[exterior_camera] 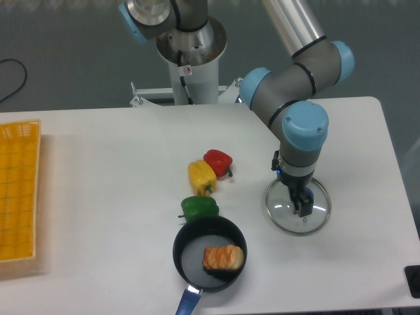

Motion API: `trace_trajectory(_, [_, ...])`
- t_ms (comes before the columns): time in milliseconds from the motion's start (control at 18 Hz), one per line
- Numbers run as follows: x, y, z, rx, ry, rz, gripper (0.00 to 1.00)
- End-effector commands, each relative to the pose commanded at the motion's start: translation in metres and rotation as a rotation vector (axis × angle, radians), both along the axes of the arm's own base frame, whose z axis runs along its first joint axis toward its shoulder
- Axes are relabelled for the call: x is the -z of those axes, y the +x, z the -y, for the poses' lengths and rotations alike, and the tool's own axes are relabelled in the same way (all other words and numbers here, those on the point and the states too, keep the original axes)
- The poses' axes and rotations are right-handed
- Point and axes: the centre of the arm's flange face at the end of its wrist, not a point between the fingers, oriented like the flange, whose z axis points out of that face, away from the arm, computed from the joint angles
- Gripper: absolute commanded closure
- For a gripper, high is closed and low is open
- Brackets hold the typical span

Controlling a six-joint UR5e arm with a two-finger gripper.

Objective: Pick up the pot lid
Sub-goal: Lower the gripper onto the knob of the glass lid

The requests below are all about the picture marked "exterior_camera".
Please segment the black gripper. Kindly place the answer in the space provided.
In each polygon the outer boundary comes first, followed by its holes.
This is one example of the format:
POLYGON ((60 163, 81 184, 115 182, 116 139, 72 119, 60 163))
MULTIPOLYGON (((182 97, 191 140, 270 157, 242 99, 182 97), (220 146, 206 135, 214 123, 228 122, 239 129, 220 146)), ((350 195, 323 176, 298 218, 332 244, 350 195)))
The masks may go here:
POLYGON ((277 180, 288 187, 289 199, 293 204, 293 214, 306 217, 312 214, 314 205, 313 194, 306 193, 306 186, 310 182, 314 164, 306 167, 292 166, 276 150, 272 158, 271 170, 276 172, 277 180))

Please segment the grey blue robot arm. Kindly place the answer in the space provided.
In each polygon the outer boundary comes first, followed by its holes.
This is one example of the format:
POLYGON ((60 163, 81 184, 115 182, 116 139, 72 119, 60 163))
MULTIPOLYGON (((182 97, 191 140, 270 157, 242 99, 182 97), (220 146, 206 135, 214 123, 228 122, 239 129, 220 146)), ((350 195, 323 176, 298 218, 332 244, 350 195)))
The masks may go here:
MULTIPOLYGON (((308 188, 329 124, 326 111, 310 99, 346 79, 354 69, 351 49, 329 41, 306 1, 265 1, 291 56, 281 73, 250 71, 240 99, 280 140, 272 169, 289 190, 294 212, 311 214, 308 188)), ((119 11, 135 40, 154 40, 169 66, 175 104, 214 104, 219 97, 219 65, 226 44, 222 24, 206 1, 124 1, 119 11)))

